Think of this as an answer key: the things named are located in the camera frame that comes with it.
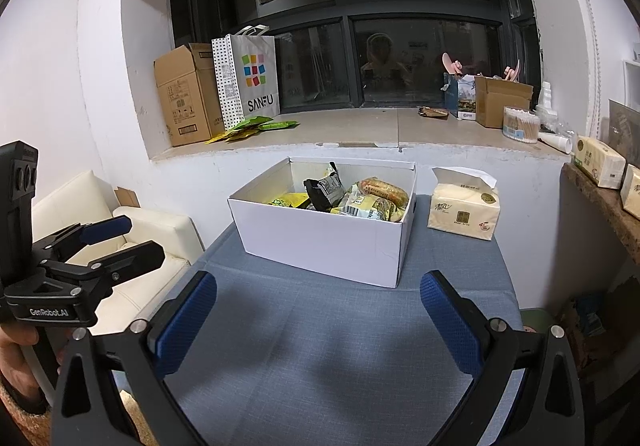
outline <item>screw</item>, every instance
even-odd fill
[[[556,338],[564,337],[564,329],[559,325],[551,325],[551,334]]]
[[[507,323],[500,318],[493,318],[489,322],[489,325],[491,325],[491,328],[496,332],[505,332],[507,330]]]
[[[129,330],[133,334],[140,334],[145,329],[146,329],[146,320],[135,320],[131,325],[129,325]]]
[[[71,336],[73,336],[74,340],[80,341],[86,336],[86,329],[84,327],[78,327],[76,330],[74,330],[74,333],[71,334]]]

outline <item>bag handle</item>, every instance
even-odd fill
[[[257,26],[245,26],[236,35],[263,35],[267,31],[269,31],[268,26],[258,24]]]

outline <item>window sill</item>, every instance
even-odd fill
[[[459,145],[519,150],[535,157],[568,160],[567,155],[540,141],[535,145],[520,143],[503,136],[498,129],[487,129],[475,121],[460,121],[451,115],[447,119],[423,118],[416,108],[312,111],[284,114],[276,119],[296,119],[300,125],[233,143],[175,147],[156,156],[154,161],[197,153],[304,144],[392,149],[420,144]]]

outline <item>window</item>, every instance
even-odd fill
[[[283,112],[443,105],[441,56],[540,86],[531,0],[171,0],[176,44],[248,24],[276,38]]]

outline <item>colorful squares logo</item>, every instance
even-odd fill
[[[242,56],[244,76],[247,87],[254,87],[267,83],[267,70],[264,66],[263,54],[245,54]]]

